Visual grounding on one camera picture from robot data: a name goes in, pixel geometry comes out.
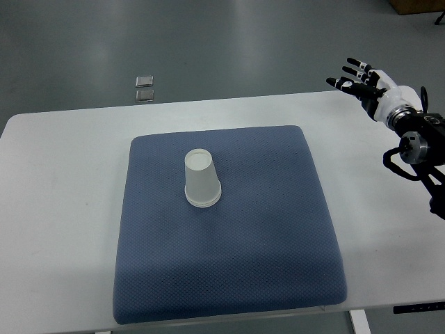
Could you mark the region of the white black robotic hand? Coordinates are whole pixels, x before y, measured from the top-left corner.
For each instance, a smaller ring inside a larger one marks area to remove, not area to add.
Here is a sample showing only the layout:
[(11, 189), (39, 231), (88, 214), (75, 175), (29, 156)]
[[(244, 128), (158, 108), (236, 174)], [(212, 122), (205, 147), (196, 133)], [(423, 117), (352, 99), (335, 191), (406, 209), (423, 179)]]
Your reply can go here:
[(415, 90), (399, 86), (388, 74), (368, 63), (354, 58), (347, 59), (342, 70), (348, 75), (338, 79), (329, 77), (327, 84), (357, 98), (368, 116), (392, 128), (399, 114), (422, 110), (421, 100)]

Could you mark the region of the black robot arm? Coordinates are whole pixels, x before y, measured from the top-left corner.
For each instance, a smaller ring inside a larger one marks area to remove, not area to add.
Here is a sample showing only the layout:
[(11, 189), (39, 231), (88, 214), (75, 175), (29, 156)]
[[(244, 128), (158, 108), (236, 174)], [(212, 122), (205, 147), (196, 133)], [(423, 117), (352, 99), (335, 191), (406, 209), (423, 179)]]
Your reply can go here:
[(387, 126), (400, 137), (397, 147), (383, 154), (383, 165), (410, 181), (420, 181), (431, 195), (430, 212), (444, 218), (444, 118), (428, 112), (428, 93), (420, 89), (421, 110), (394, 109)]

